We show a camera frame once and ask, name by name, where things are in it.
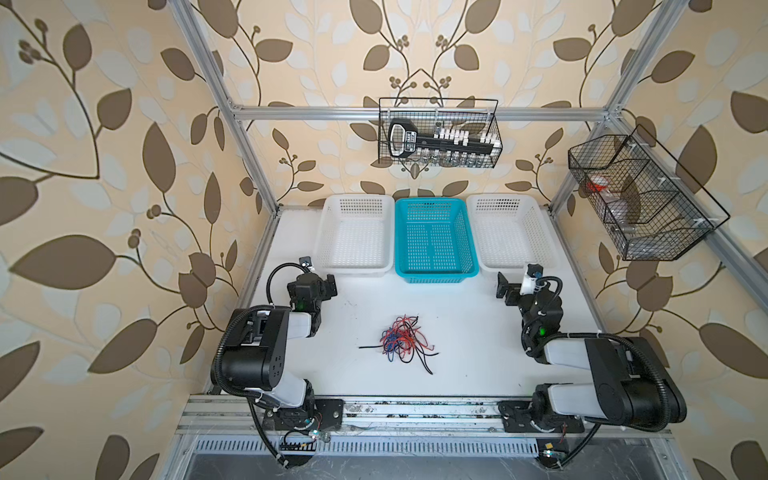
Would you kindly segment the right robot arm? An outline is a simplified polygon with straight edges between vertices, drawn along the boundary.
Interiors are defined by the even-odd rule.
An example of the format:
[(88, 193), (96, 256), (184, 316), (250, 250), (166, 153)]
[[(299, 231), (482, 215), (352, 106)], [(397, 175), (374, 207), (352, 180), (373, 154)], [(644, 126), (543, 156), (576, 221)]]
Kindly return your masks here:
[(647, 339), (562, 331), (562, 289), (559, 277), (530, 264), (519, 283), (499, 273), (495, 292), (521, 314), (520, 343), (527, 357), (591, 376), (586, 383), (542, 383), (527, 402), (497, 405), (507, 433), (582, 434), (568, 451), (545, 447), (538, 461), (547, 469), (568, 466), (602, 426), (657, 433), (688, 413), (682, 392)]

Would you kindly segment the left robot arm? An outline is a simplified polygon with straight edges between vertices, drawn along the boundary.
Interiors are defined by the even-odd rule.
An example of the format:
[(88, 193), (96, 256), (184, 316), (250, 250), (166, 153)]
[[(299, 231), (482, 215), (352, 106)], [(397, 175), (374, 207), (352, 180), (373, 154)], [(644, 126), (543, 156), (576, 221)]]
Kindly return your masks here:
[(318, 400), (311, 382), (286, 367), (287, 343), (316, 335), (322, 303), (338, 291), (334, 276), (315, 273), (309, 257), (275, 267), (265, 291), (265, 305), (233, 312), (211, 377), (223, 392), (246, 401), (266, 449), (290, 469), (306, 463), (315, 442), (342, 425), (344, 401)]

